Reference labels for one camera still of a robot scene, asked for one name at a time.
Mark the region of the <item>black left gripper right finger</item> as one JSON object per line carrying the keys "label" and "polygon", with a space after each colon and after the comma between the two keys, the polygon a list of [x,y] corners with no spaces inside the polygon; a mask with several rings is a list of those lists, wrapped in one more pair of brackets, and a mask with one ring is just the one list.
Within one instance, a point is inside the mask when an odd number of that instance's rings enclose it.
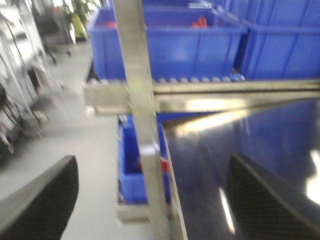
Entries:
{"label": "black left gripper right finger", "polygon": [[318,240],[320,206],[245,157],[230,156],[226,196],[246,240]]}

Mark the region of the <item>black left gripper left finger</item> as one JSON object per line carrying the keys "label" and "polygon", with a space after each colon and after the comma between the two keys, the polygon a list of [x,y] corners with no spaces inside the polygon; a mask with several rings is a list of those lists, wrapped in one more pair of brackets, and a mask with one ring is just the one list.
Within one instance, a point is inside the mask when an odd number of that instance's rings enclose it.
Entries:
{"label": "black left gripper left finger", "polygon": [[2,240],[59,240],[75,208],[79,171],[66,155],[38,177],[0,200]]}

